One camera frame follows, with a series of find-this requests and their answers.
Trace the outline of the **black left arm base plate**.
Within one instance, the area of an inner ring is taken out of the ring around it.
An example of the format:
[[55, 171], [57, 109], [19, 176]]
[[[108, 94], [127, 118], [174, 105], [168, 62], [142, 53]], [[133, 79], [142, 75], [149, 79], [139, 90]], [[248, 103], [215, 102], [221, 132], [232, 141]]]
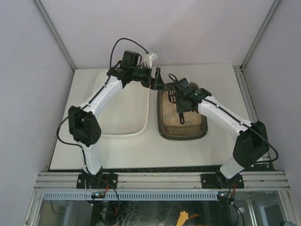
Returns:
[[91, 175], [86, 172], [81, 172], [77, 178], [77, 189], [116, 189], [118, 175], [115, 173], [100, 173]]

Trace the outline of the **black slotted litter scoop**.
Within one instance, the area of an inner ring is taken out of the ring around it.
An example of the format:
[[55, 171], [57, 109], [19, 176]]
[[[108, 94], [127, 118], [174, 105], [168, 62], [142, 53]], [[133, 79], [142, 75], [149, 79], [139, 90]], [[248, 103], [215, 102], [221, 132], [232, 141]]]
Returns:
[[[169, 102], [175, 104], [176, 103], [175, 91], [172, 89], [172, 90], [168, 90], [167, 92], [168, 92]], [[185, 119], [184, 119], [183, 113], [178, 113], [178, 115], [179, 115], [180, 124], [184, 125], [185, 124]]]

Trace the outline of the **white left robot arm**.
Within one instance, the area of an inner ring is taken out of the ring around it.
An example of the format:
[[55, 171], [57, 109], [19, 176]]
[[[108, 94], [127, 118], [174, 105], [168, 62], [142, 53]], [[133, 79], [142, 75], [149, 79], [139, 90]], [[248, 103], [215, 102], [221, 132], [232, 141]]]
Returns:
[[157, 67], [152, 76], [152, 63], [158, 55], [149, 52], [142, 57], [142, 64], [138, 64], [140, 54], [125, 51], [122, 60], [111, 67], [102, 85], [80, 106], [71, 106], [68, 110], [69, 133], [80, 146], [84, 156], [83, 170], [96, 175], [102, 169], [99, 152], [95, 148], [102, 131], [98, 117], [110, 100], [132, 81], [139, 82], [151, 90], [163, 90], [165, 84]]

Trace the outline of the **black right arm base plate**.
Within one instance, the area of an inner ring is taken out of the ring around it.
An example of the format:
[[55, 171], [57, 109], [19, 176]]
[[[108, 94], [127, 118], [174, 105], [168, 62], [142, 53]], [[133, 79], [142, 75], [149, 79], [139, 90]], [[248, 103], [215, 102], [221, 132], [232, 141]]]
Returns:
[[230, 188], [233, 184], [236, 185], [236, 188], [238, 189], [245, 187], [243, 178], [240, 174], [237, 174], [230, 179], [227, 179], [222, 174], [201, 174], [200, 180], [203, 189], [226, 189]]

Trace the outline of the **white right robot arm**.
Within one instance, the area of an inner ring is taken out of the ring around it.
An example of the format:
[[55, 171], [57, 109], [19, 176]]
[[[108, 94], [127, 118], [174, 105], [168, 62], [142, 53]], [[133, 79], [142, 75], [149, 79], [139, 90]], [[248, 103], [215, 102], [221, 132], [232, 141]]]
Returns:
[[270, 149], [265, 125], [243, 119], [220, 104], [203, 88], [186, 79], [174, 80], [176, 108], [179, 113], [196, 112], [227, 131], [235, 141], [232, 156], [219, 169], [219, 177], [231, 179], [255, 164]]

